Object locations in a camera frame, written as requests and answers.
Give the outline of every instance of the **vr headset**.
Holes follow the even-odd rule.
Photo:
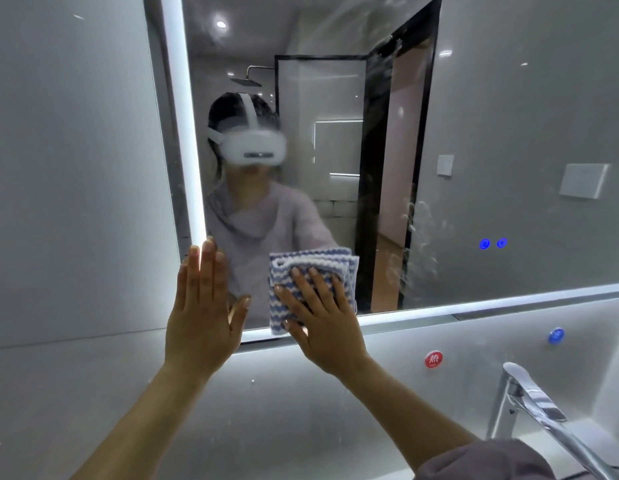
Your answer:
[[[207,135],[218,144],[220,154],[229,163],[239,166],[277,166],[285,160],[287,140],[282,133],[258,125],[256,109],[249,94],[239,93],[247,116],[247,129],[220,133],[207,128]]]

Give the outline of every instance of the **dark hair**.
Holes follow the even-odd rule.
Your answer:
[[[256,117],[260,127],[279,129],[280,122],[278,115],[272,111],[265,100],[255,94],[251,94],[250,99],[256,109]],[[247,114],[245,106],[239,93],[225,93],[211,104],[209,108],[209,128],[221,133],[231,128],[247,127]],[[208,138],[211,151],[216,155],[216,178],[220,178],[222,173],[222,155],[218,144]]]

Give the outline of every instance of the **chrome faucet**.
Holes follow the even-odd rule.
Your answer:
[[[506,362],[503,364],[503,374],[498,385],[486,438],[512,438],[519,410],[525,411],[537,421],[594,478],[619,480],[619,473],[615,469],[561,424],[568,420],[565,414],[537,386],[530,374],[519,364]]]

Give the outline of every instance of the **shower head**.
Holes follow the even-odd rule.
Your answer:
[[[262,88],[263,84],[260,84],[256,80],[252,80],[252,79],[249,78],[249,71],[250,71],[250,69],[273,69],[273,67],[269,67],[269,66],[250,66],[250,67],[247,68],[247,73],[245,74],[245,79],[241,79],[240,77],[230,77],[229,79],[232,82],[236,82],[237,84],[240,84],[241,86],[245,86],[247,88]]]
[[[240,77],[230,77],[229,78],[232,82],[236,82],[237,84],[240,84],[241,86],[245,86],[248,88],[262,88],[263,84],[260,84],[259,82],[255,81],[255,80],[251,80],[251,79],[241,79]]]

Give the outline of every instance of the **cleaning cloth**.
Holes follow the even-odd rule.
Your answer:
[[[332,274],[336,274],[346,290],[347,301],[356,313],[356,273],[358,271],[358,256],[352,256],[352,250],[348,248],[321,248],[309,251],[296,251],[293,253],[270,254],[270,329],[273,335],[284,335],[287,331],[282,322],[286,319],[296,319],[289,312],[287,306],[273,293],[274,285],[286,287],[302,303],[305,303],[298,286],[291,279],[291,269],[297,267],[305,276],[307,282],[312,284],[310,268],[314,267],[323,276],[326,284],[334,292]]]

